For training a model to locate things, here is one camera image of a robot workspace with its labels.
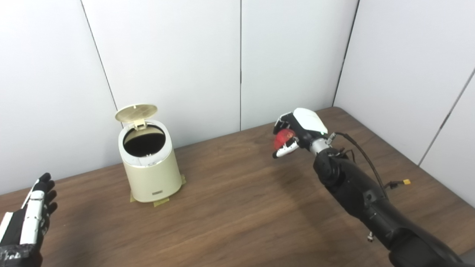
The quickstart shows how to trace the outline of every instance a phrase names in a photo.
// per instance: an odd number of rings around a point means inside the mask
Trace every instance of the wall seam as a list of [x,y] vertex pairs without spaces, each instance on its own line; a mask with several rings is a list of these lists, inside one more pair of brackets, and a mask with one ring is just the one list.
[[351,24],[350,35],[348,36],[348,42],[346,43],[345,55],[343,56],[342,68],[340,69],[340,75],[338,76],[338,82],[336,83],[335,95],[333,96],[332,106],[335,106],[336,92],[340,85],[340,79],[342,78],[343,66],[345,65],[346,54],[348,53],[348,47],[350,46],[350,40],[352,38],[353,27],[355,26],[356,15],[358,14],[358,8],[360,7],[360,0],[356,4],[355,15],[353,16],[353,23]]
[[436,141],[437,137],[439,136],[439,133],[440,133],[440,131],[442,130],[442,128],[445,126],[445,123],[447,122],[448,118],[449,118],[450,115],[452,114],[452,111],[454,110],[454,108],[455,108],[455,106],[457,105],[458,101],[460,100],[460,98],[462,97],[463,93],[465,92],[465,89],[467,88],[468,84],[469,84],[470,81],[472,80],[474,74],[475,74],[475,67],[474,67],[474,69],[472,70],[472,73],[471,73],[470,76],[468,77],[467,81],[465,82],[464,87],[462,88],[462,91],[460,91],[460,93],[458,94],[457,99],[456,99],[455,102],[452,104],[452,107],[450,108],[450,110],[449,110],[447,116],[444,118],[444,121],[442,122],[442,124],[440,125],[439,129],[437,130],[436,135],[434,136],[434,138],[432,138],[432,141],[430,142],[429,147],[427,148],[426,152],[424,153],[424,155],[423,155],[422,158],[420,159],[418,166],[420,166],[420,165],[422,164],[422,162],[424,161],[424,159],[426,158],[427,154],[429,153],[429,150],[432,148],[432,145],[434,144],[434,142]]
[[242,0],[239,6],[239,131],[242,131]]
[[101,62],[101,67],[102,67],[102,71],[104,72],[104,77],[105,77],[105,80],[107,82],[107,87],[109,88],[109,92],[111,94],[112,101],[114,102],[115,110],[118,111],[119,109],[117,108],[117,103],[115,102],[114,94],[112,93],[111,85],[109,83],[109,78],[107,77],[107,73],[105,72],[105,68],[104,68],[104,64],[102,62],[101,54],[99,53],[99,49],[97,48],[97,43],[95,42],[94,34],[92,33],[91,24],[89,23],[89,18],[87,17],[86,9],[84,8],[83,0],[80,0],[80,1],[81,1],[81,6],[82,6],[83,12],[84,12],[84,17],[86,18],[86,21],[87,21],[87,26],[89,27],[89,31],[91,32],[92,41],[94,42],[94,47],[95,47],[95,50],[97,52],[97,56],[99,57],[99,61]]

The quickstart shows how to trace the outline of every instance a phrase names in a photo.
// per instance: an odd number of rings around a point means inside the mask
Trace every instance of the black robotic arm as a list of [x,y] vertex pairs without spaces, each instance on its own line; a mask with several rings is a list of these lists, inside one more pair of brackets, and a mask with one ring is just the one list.
[[401,214],[380,185],[345,153],[331,147],[334,135],[326,137],[326,128],[315,112],[298,108],[282,115],[274,126],[274,134],[284,128],[294,130],[296,137],[273,157],[295,150],[289,149],[295,144],[314,153],[313,168],[320,182],[390,251],[389,260],[395,267],[473,267],[463,263],[446,244]]

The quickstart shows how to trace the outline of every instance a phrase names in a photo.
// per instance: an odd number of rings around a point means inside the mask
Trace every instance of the robot finger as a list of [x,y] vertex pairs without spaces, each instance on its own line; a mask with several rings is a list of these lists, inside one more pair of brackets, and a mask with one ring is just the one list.
[[25,201],[24,201],[23,204],[21,205],[21,208],[24,208],[24,207],[26,206],[26,204],[28,203],[28,200],[29,200],[29,198],[30,198],[31,193],[33,192],[33,189],[35,188],[35,186],[36,186],[38,183],[42,182],[42,183],[48,184],[48,182],[49,182],[50,180],[51,180],[51,174],[49,174],[48,172],[46,172],[46,173],[43,174],[40,178],[38,178],[38,179],[36,180],[35,184],[33,184],[33,186],[31,187],[30,192],[28,193],[27,197],[25,198]]
[[56,190],[50,191],[45,197],[45,203],[51,203],[57,196]]
[[49,228],[49,210],[48,209],[43,209],[43,212],[41,213],[41,221],[39,223],[39,232],[38,234],[43,234],[45,235],[46,232],[48,231]]
[[287,129],[290,127],[290,124],[287,122],[289,114],[291,114],[291,112],[285,113],[277,119],[274,125],[273,134],[277,134],[280,130]]
[[277,151],[275,151],[272,154],[272,157],[275,158],[275,159],[283,157],[287,154],[292,153],[297,148],[299,148],[298,140],[294,137],[292,139],[289,139],[289,141],[287,141],[281,148],[279,148]]
[[48,172],[46,172],[45,174],[43,174],[43,175],[38,179],[38,181],[43,182],[43,183],[48,183],[49,180],[51,180],[51,174],[49,174]]
[[43,220],[44,200],[48,186],[46,183],[38,182],[31,192],[28,200],[23,225],[21,228],[20,245],[36,244],[38,238],[38,231]]
[[55,212],[58,209],[58,204],[56,202],[51,203],[48,206],[48,214],[51,215],[53,212]]
[[46,183],[46,185],[47,185],[47,187],[48,187],[48,188],[47,188],[47,191],[49,192],[49,191],[51,191],[51,190],[54,188],[54,186],[55,186],[55,181],[49,180],[49,181]]

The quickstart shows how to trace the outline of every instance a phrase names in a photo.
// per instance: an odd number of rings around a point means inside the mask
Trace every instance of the robotic arm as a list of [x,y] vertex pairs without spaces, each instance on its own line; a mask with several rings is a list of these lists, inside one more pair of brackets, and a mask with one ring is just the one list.
[[291,129],[295,137],[274,152],[279,158],[305,148],[315,155],[313,168],[320,182],[340,205],[359,219],[389,250],[395,267],[468,267],[442,241],[401,214],[388,200],[385,190],[331,146],[335,134],[327,137],[326,127],[318,115],[297,108],[282,115],[274,126],[274,134]]
[[49,217],[57,209],[52,203],[55,186],[49,173],[31,188],[21,209],[7,212],[0,224],[0,267],[40,267],[39,252],[48,231]]

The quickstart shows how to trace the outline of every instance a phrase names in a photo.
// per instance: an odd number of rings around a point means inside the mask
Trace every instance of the hinge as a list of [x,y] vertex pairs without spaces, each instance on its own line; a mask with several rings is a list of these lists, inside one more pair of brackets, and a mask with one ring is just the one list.
[[136,131],[143,130],[147,128],[147,123],[145,122],[145,119],[136,120],[133,122],[133,127]]

